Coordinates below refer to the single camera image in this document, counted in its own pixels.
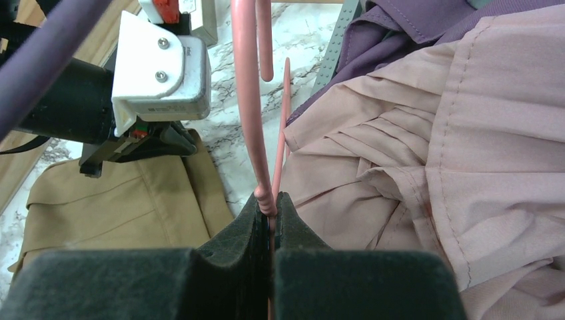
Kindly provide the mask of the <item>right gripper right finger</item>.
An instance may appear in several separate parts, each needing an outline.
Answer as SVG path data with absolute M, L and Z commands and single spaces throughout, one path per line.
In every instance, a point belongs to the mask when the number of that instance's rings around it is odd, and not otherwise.
M 421 251 L 331 249 L 277 199 L 276 319 L 465 319 L 454 277 Z

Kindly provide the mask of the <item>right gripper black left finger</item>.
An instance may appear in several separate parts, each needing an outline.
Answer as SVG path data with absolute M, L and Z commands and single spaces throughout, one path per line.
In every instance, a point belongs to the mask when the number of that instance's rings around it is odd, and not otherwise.
M 2 319 L 266 319 L 267 219 L 250 197 L 199 248 L 50 251 L 26 266 Z

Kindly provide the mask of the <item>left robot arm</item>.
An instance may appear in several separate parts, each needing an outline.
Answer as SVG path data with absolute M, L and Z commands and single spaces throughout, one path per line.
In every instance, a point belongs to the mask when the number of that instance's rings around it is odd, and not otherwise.
M 44 29 L 16 20 L 1 2 L 1 136 L 34 135 L 23 153 L 51 138 L 83 144 L 79 170 L 100 177 L 104 162 L 197 152 L 184 120 L 209 114 L 210 59 L 178 1 L 143 1 L 147 19 L 124 13 L 115 69 L 74 58 L 108 1 L 40 1 Z

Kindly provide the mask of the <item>brown skirt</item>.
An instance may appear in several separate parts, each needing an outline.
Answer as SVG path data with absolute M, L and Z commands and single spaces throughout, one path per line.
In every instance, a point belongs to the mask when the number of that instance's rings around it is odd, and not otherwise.
M 28 196 L 10 272 L 50 250 L 199 247 L 214 237 L 234 217 L 207 148 L 190 135 L 194 155 L 106 163 L 99 178 L 80 174 L 76 160 L 46 168 Z

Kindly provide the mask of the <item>pink wire hanger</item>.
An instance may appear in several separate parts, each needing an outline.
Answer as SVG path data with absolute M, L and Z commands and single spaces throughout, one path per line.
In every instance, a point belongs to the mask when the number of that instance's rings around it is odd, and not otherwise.
M 263 130 L 260 82 L 274 77 L 273 32 L 270 1 L 232 1 L 233 53 L 239 117 L 243 137 L 253 166 L 257 186 L 253 195 L 267 231 L 268 319 L 276 319 L 275 251 L 279 242 L 281 171 L 284 160 L 284 135 L 279 134 L 276 168 L 269 171 Z

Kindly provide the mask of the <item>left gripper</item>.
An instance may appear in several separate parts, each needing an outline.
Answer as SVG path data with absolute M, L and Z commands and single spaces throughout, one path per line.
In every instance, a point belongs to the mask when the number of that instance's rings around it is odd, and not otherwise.
M 181 122 L 138 120 L 120 137 L 110 136 L 98 145 L 84 144 L 79 172 L 99 178 L 104 162 L 128 163 L 167 155 L 187 157 L 196 152 L 195 138 Z

